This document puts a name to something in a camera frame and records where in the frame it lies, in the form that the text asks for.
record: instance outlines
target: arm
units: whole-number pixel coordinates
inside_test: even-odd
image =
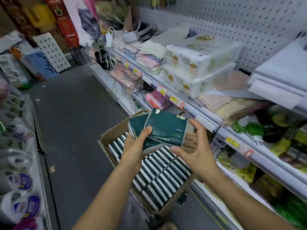
[[[203,178],[204,182],[227,205],[241,226],[245,230],[296,229],[226,177],[212,155],[206,129],[197,120],[190,120],[190,123],[196,128],[197,135],[188,135],[186,139],[193,143],[184,144],[184,146],[195,148],[195,152],[188,154],[176,146],[171,147],[171,151]]]
[[[136,140],[130,134],[127,136],[119,164],[72,230],[116,229],[132,181],[141,169],[144,140],[151,131],[152,127],[145,128]]]

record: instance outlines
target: hand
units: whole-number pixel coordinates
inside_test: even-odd
[[[119,165],[128,166],[134,175],[137,175],[141,169],[142,159],[145,157],[145,155],[142,155],[144,140],[151,134],[152,130],[151,126],[144,128],[137,139],[134,139],[131,133],[126,137]]]
[[[200,175],[205,183],[214,181],[214,179],[223,174],[223,172],[217,166],[212,154],[206,129],[195,119],[189,119],[189,121],[197,132],[196,135],[186,135],[185,139],[191,140],[193,143],[184,143],[183,146],[196,148],[196,151],[189,154],[178,146],[172,146],[170,150],[183,159],[194,173]]]

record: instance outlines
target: yellow wire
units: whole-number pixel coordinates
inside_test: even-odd
[[[224,230],[224,228],[222,228],[222,226],[220,225],[220,223],[211,215],[211,213],[207,210],[207,208],[201,203],[201,201],[199,201],[199,199],[197,198],[196,194],[194,194],[194,192],[191,190],[190,186],[189,186],[189,190],[191,191],[191,193],[194,195],[194,197],[197,199],[197,201],[200,203],[200,205],[206,210],[206,212],[208,212],[208,214],[215,220],[215,222],[217,223],[217,225],[219,225],[219,227]]]
[[[91,97],[91,96],[89,96],[89,95],[85,92],[86,89],[91,88],[91,87],[94,87],[94,86],[100,86],[100,87],[102,88],[102,98],[103,98],[103,99],[98,99],[98,98]],[[124,116],[120,111],[118,111],[117,109],[115,109],[113,106],[111,106],[111,105],[106,101],[106,99],[105,99],[105,97],[104,97],[104,92],[103,92],[103,90],[104,90],[104,87],[103,87],[102,85],[92,85],[92,86],[89,86],[89,87],[85,88],[85,89],[84,89],[84,92],[86,93],[86,97],[91,98],[91,99],[94,99],[94,100],[98,100],[98,101],[105,101],[111,108],[113,108],[113,109],[116,110],[118,113],[120,113],[122,116]]]

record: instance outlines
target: cardboard box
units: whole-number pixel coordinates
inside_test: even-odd
[[[143,110],[137,112],[135,115],[139,115],[142,112]],[[108,157],[113,167],[116,167],[118,162],[114,158],[112,153],[109,151],[108,145],[112,143],[113,141],[115,141],[117,138],[119,138],[121,135],[123,135],[127,131],[128,131],[128,119],[122,121],[121,123],[117,124],[115,127],[106,131],[106,133],[104,133],[101,136],[101,139],[98,140],[98,143],[102,147],[103,151],[105,152],[106,156]],[[188,189],[189,184],[195,179],[195,177],[196,177],[195,174],[191,174],[190,177],[188,177],[188,179],[182,184],[182,186],[176,191],[176,193],[169,199],[169,201],[159,211],[155,211],[152,208],[149,202],[143,197],[143,195],[136,189],[136,187],[133,184],[131,187],[131,191],[133,195],[137,198],[137,200],[140,201],[150,213],[154,215],[160,215],[163,218],[171,210],[173,204],[177,201],[180,195]]]

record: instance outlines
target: gray floor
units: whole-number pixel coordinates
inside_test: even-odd
[[[70,229],[113,170],[97,140],[127,114],[106,91],[113,108],[96,100],[102,99],[102,88],[86,65],[38,83],[28,93],[36,107],[48,167],[55,166],[50,177],[60,226]],[[184,207],[174,205],[170,217],[182,230],[220,229],[191,193]],[[139,218],[127,224],[129,219],[124,215],[118,229],[139,229]]]

